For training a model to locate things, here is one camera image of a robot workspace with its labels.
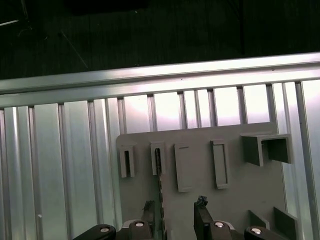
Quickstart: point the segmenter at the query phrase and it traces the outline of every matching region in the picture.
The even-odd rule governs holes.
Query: gray mounting board
[[[213,220],[229,222],[242,232],[252,224],[253,212],[274,229],[274,207],[286,211],[281,162],[269,159],[266,141],[260,141],[263,158],[259,161],[263,164],[244,159],[242,135],[276,136],[277,126],[266,122],[120,135],[116,144],[122,156],[119,181],[123,220],[139,219],[147,200],[154,200],[160,209],[152,151],[157,146],[161,167],[165,168],[162,197],[169,240],[196,239],[193,206],[200,195],[207,197]]]

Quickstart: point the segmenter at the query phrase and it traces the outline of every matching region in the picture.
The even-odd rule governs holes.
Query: metal wall
[[[70,240],[96,224],[120,227],[119,134],[270,121],[292,134],[294,164],[282,165],[287,210],[299,218],[301,239],[319,239],[320,80],[103,99],[83,94],[72,102],[59,93],[72,99],[84,92],[0,96],[0,239]],[[50,94],[56,103],[21,106]]]

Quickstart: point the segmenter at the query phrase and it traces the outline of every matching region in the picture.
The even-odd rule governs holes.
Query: reflective metal surface
[[[27,107],[4,110],[13,239],[35,239],[36,220]]]
[[[62,74],[52,76],[40,76],[30,78],[17,78],[0,81],[1,93],[17,93],[34,90],[52,90],[56,88],[70,88],[79,86],[90,86],[97,84],[108,83],[128,83],[134,81],[140,81],[141,79],[169,79],[178,76],[178,80],[181,80],[180,76],[194,76],[203,74],[215,74],[215,73],[231,73],[235,70],[239,70],[243,75],[243,70],[247,72],[253,71],[251,77],[247,79],[241,79],[242,84],[254,84],[264,82],[277,82],[277,81],[290,81],[301,79],[315,79],[320,77],[320,71],[308,70],[309,65],[320,62],[320,53],[307,53],[307,54],[295,54],[295,55],[282,55],[282,56],[270,56],[270,57],[256,57],[256,58],[244,58],[244,59],[232,59],[221,61],[208,61],[208,62],[196,62],[196,63],[184,63],[184,64],[172,64],[172,65],[160,65],[160,66],[146,66],[135,67],[126,69],[115,69],[105,71],[94,72],[82,72],[73,74]],[[263,71],[264,73],[271,74],[270,76],[260,75],[256,77],[256,71]],[[234,85],[238,75],[233,79],[228,77],[220,77],[220,85]],[[169,85],[167,90],[174,90],[175,87]]]
[[[201,120],[198,118],[199,113],[196,104],[196,92],[185,91],[183,104],[185,105],[186,127],[188,129],[198,128]]]
[[[71,238],[75,238],[97,224],[88,102],[66,102],[64,119]]]
[[[208,91],[206,89],[197,90],[195,91],[195,96],[199,127],[211,127],[211,112]]]
[[[287,210],[301,239],[319,240],[319,204],[308,197],[312,184],[319,195],[319,62],[312,53],[0,81],[2,93],[34,90],[0,95],[0,237],[69,240],[96,223],[119,229],[120,134],[273,121],[292,135],[294,164],[282,165]],[[301,95],[294,81],[303,81]]]
[[[107,120],[106,101],[98,99],[93,101],[94,126],[96,140],[96,167],[97,181],[95,183],[95,194],[98,198],[97,214],[100,215],[100,224],[111,224],[115,226],[115,203],[113,191],[113,179],[111,168],[111,156],[109,145],[109,126]]]
[[[247,123],[269,122],[269,108],[266,85],[243,87],[244,100],[247,114]]]
[[[158,131],[180,129],[180,100],[176,92],[154,95],[156,126]]]
[[[304,159],[309,160],[309,177],[312,178],[314,184],[309,186],[313,195],[315,195],[315,199],[312,203],[314,208],[317,208],[317,211],[314,209],[311,213],[312,223],[318,224],[319,227],[319,213],[320,213],[320,204],[317,205],[317,200],[320,199],[320,164],[319,164],[319,146],[320,146],[320,80],[312,81],[312,82],[303,82],[297,88],[301,89],[301,97],[304,100],[304,105],[302,105],[302,109],[304,109],[304,140],[306,143],[304,146]]]
[[[287,96],[284,96],[283,83],[275,83],[272,86],[272,88],[273,88],[273,99],[274,99],[278,132],[279,134],[287,134],[288,133],[288,125],[287,125],[288,101],[287,101]],[[283,163],[282,170],[283,170],[283,176],[284,176],[283,180],[285,185],[287,211],[291,215],[298,217],[297,206],[299,205],[298,205],[297,194],[299,193],[296,190],[296,186],[292,184],[295,182],[294,173],[293,173],[294,167],[292,164]]]
[[[287,105],[286,117],[288,124],[288,133],[290,133],[292,137],[292,148],[294,156],[293,187],[296,188],[297,192],[297,216],[303,230],[302,239],[316,240],[316,238],[313,238],[313,228],[307,190],[308,186],[304,162],[304,152],[302,148],[296,86],[294,82],[286,83],[283,86],[284,97],[286,98],[285,104]]]
[[[24,206],[19,153],[18,110],[16,107],[4,110],[6,156],[10,186],[11,231],[13,239],[25,239]]]
[[[43,240],[67,240],[58,104],[35,106],[34,124]]]
[[[240,124],[238,93],[235,87],[214,90],[218,126]]]
[[[118,100],[116,98],[109,98],[106,100],[107,107],[107,126],[109,129],[109,147],[110,147],[110,159],[111,159],[111,174],[112,174],[112,189],[113,189],[113,203],[114,203],[114,215],[115,215],[115,227],[119,230],[123,224],[122,211],[121,211],[121,196],[119,186],[119,169],[118,169],[118,157],[117,157],[117,137],[120,135],[119,127],[119,112],[118,112]]]
[[[124,97],[126,133],[150,131],[148,100],[146,95]]]

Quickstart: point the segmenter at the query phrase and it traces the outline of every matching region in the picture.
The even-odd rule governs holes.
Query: metal bolt head
[[[102,232],[102,233],[107,233],[107,232],[109,232],[109,228],[102,228],[102,229],[100,230],[100,232]]]
[[[251,228],[251,232],[255,233],[255,234],[261,234],[262,231],[259,228]]]
[[[218,228],[223,228],[225,226],[222,222],[218,222],[218,221],[214,225]]]

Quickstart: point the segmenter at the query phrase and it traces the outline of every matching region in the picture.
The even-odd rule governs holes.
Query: gray plastic bracket
[[[157,175],[156,149],[159,149],[160,151],[161,173],[166,174],[165,143],[163,141],[151,142],[150,148],[151,148],[152,174]]]
[[[120,152],[120,167],[121,177],[134,177],[135,176],[135,158],[134,158],[134,145],[121,146]]]
[[[292,163],[289,134],[241,135],[246,162],[262,167],[264,160]]]
[[[249,219],[251,226],[258,226],[263,227],[265,229],[270,229],[270,223],[264,219],[262,216],[254,213],[253,211],[249,210]]]
[[[187,143],[178,143],[174,145],[176,179],[178,191],[181,193],[189,192],[192,187],[192,169],[190,154],[192,148]]]
[[[229,150],[224,140],[211,140],[215,187],[226,189],[229,186]]]
[[[274,225],[276,229],[290,240],[298,240],[298,219],[291,214],[274,207]]]

